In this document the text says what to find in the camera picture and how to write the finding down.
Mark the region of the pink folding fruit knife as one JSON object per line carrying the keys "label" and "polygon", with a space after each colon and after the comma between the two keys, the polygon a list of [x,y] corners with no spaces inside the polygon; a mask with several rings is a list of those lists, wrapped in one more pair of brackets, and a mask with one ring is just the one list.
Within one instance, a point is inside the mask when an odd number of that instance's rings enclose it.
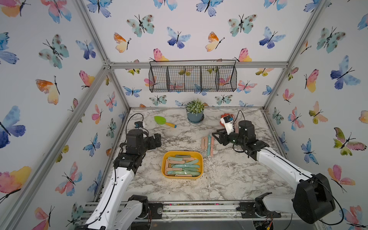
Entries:
{"label": "pink folding fruit knife", "polygon": [[201,149],[204,150],[205,149],[205,144],[206,144],[206,138],[202,137],[201,139]]}

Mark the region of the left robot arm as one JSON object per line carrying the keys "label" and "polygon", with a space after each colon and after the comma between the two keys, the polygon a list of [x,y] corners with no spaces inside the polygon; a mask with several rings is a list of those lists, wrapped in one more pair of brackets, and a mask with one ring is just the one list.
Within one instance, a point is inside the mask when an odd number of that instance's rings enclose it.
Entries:
{"label": "left robot arm", "polygon": [[146,152],[162,146],[161,134],[149,136],[142,129],[130,130],[126,141],[119,145],[120,151],[114,160],[112,177],[97,208],[85,224],[76,230],[128,230],[136,219],[149,216],[146,196],[132,195],[123,210],[118,212],[128,186],[142,165]]}

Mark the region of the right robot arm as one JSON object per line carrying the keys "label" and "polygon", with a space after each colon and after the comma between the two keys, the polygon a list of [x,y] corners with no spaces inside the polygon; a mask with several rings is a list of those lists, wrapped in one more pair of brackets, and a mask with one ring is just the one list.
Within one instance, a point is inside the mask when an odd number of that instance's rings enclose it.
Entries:
{"label": "right robot arm", "polygon": [[251,121],[242,120],[235,132],[234,119],[222,117],[223,129],[212,133],[214,139],[226,146],[239,146],[249,158],[260,162],[282,177],[295,191],[288,196],[271,192],[255,199],[254,210],[260,217],[273,212],[297,215],[308,224],[314,224],[336,208],[328,179],[321,173],[312,174],[277,154],[266,142],[257,139]]}

